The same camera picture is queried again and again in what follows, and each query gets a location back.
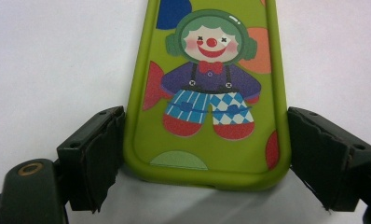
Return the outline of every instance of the red bow tie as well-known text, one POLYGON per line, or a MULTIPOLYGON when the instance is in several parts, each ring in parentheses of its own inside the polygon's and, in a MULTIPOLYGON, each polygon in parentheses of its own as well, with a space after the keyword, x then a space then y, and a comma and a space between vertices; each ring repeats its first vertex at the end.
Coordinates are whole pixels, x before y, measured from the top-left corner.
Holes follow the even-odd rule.
POLYGON ((213 71, 215 74, 219 75, 223 71, 223 64, 220 62, 217 63, 208 63, 206 61, 199 62, 199 71, 201 73, 207 73, 213 71))

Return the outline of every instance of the white background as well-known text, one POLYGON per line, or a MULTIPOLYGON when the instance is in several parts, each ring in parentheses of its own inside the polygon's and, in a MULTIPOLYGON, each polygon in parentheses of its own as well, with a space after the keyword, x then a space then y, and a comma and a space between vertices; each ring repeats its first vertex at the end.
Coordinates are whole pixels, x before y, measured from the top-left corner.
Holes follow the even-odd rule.
MULTIPOLYGON (((287 104, 371 145, 371 0, 278 0, 287 104)), ((56 147, 95 113, 126 105, 144 0, 0 0, 0 192, 6 172, 56 147)), ((100 214, 70 223, 362 223, 326 212, 292 172, 230 192, 145 183, 124 168, 100 214)))

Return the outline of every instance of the phone case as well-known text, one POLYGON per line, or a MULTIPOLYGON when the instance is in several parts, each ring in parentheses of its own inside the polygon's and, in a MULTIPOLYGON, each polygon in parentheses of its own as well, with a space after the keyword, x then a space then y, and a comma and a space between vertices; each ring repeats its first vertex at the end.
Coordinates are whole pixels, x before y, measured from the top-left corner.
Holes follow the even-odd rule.
POLYGON ((259 190, 288 171, 273 0, 150 0, 124 158, 142 179, 259 190))

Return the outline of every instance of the clown illustration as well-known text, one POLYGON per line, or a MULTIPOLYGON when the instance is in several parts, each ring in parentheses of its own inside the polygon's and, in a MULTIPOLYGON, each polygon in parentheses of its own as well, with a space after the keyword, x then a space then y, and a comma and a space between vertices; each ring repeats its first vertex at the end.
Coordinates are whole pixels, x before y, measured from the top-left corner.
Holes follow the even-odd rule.
POLYGON ((252 59, 257 48, 242 22, 224 11, 195 11, 167 36, 166 48, 188 60, 160 80, 162 94, 172 97, 163 115, 166 130, 191 136, 211 113, 222 138, 248 137, 254 130, 251 105, 258 102, 261 85, 236 65, 252 59))

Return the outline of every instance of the purple jacket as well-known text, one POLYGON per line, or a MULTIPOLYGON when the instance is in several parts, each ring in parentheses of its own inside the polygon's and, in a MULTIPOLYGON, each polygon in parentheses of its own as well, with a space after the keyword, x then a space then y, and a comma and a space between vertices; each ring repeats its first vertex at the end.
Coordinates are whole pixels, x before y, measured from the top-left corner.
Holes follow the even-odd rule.
POLYGON ((162 89, 169 94, 175 94, 179 90, 211 94, 236 91, 243 96, 243 99, 248 100, 259 95, 261 84, 235 64, 223 66, 221 74, 215 74, 213 71, 202 74, 198 65, 185 63, 162 78, 162 89))

